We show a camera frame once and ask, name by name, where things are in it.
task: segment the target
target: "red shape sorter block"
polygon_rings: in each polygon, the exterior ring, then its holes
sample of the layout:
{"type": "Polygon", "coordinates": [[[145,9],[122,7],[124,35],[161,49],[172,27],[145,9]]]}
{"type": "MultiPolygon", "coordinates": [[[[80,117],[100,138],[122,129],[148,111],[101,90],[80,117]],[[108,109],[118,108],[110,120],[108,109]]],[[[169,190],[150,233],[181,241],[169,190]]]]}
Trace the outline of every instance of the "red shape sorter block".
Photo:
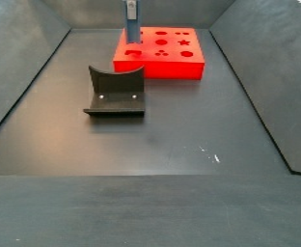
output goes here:
{"type": "Polygon", "coordinates": [[[113,58],[116,72],[144,66],[145,78],[202,78],[205,58],[193,28],[142,27],[141,43],[126,44],[125,30],[113,58]]]}

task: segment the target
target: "dark gray surface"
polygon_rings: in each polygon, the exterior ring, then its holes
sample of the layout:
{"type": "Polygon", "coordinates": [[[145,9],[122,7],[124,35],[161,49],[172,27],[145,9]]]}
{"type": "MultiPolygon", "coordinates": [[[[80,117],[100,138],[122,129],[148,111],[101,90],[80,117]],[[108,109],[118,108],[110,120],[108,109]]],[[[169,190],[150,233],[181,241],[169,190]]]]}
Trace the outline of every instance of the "dark gray surface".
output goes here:
{"type": "Polygon", "coordinates": [[[208,30],[201,82],[145,80],[144,118],[84,113],[120,33],[69,34],[0,129],[0,175],[288,174],[208,30]]]}
{"type": "MultiPolygon", "coordinates": [[[[73,28],[122,28],[121,0],[42,0],[73,28]]],[[[234,0],[141,0],[141,26],[208,28],[234,0]]]]}
{"type": "Polygon", "coordinates": [[[301,172],[301,4],[238,0],[210,32],[288,165],[301,172]]]}
{"type": "Polygon", "coordinates": [[[301,246],[301,177],[0,178],[2,246],[301,246]]]}
{"type": "Polygon", "coordinates": [[[0,122],[68,31],[42,2],[0,1],[0,122]]]}

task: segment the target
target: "gray floor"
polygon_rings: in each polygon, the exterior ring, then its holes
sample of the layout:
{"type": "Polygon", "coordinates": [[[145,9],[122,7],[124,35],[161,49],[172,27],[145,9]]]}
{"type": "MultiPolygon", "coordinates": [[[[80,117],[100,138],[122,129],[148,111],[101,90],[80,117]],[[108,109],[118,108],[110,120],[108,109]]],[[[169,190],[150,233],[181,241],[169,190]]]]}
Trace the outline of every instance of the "gray floor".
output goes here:
{"type": "Polygon", "coordinates": [[[1,177],[4,246],[301,246],[301,177],[1,177]]]}
{"type": "Polygon", "coordinates": [[[146,80],[145,118],[93,118],[88,66],[112,70],[120,30],[76,30],[0,129],[0,175],[286,175],[208,30],[202,81],[146,80]]]}

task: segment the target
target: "circular hole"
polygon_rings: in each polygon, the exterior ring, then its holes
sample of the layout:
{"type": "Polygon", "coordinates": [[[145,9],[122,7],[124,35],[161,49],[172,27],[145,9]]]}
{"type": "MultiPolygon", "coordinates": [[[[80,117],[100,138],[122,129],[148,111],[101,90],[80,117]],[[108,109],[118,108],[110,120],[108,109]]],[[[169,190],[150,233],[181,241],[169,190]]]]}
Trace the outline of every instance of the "circular hole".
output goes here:
{"type": "Polygon", "coordinates": [[[165,35],[168,32],[156,32],[157,35],[165,35]]]}
{"type": "Polygon", "coordinates": [[[165,40],[157,40],[157,41],[156,41],[156,44],[164,45],[164,44],[168,44],[168,41],[165,41],[165,40]]]}
{"type": "Polygon", "coordinates": [[[193,52],[190,52],[190,51],[181,51],[180,54],[182,57],[186,57],[186,58],[193,56],[193,52]]]}

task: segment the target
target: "hole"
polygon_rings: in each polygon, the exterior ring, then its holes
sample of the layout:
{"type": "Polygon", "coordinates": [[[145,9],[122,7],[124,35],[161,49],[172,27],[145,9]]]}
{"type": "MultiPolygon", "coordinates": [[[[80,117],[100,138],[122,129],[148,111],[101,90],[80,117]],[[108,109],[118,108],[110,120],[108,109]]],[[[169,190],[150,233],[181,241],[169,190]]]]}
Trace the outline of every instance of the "hole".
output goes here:
{"type": "Polygon", "coordinates": [[[165,35],[168,32],[156,32],[157,35],[165,35]]]}
{"type": "Polygon", "coordinates": [[[140,56],[141,55],[141,50],[128,50],[125,52],[125,55],[130,55],[130,54],[134,54],[134,55],[140,56]]]}
{"type": "Polygon", "coordinates": [[[182,57],[186,57],[186,58],[193,57],[193,52],[190,51],[181,51],[180,54],[182,57]]]}
{"type": "Polygon", "coordinates": [[[168,44],[168,41],[165,41],[165,40],[157,40],[157,41],[156,41],[156,44],[164,45],[164,44],[168,44]]]}
{"type": "Polygon", "coordinates": [[[186,40],[182,40],[182,41],[178,41],[180,42],[180,45],[189,45],[189,41],[186,40]]]}

